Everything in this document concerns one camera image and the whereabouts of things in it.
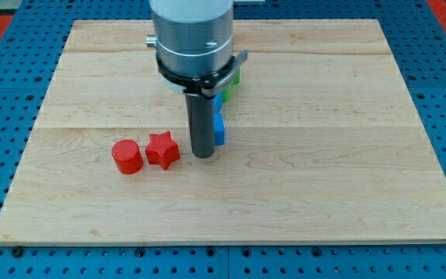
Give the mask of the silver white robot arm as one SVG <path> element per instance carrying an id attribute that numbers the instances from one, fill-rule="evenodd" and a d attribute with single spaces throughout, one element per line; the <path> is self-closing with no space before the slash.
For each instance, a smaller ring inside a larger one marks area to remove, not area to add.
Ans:
<path id="1" fill-rule="evenodd" d="M 232 0 L 149 0 L 160 74 L 180 91 L 211 98 L 229 82 Z"/>

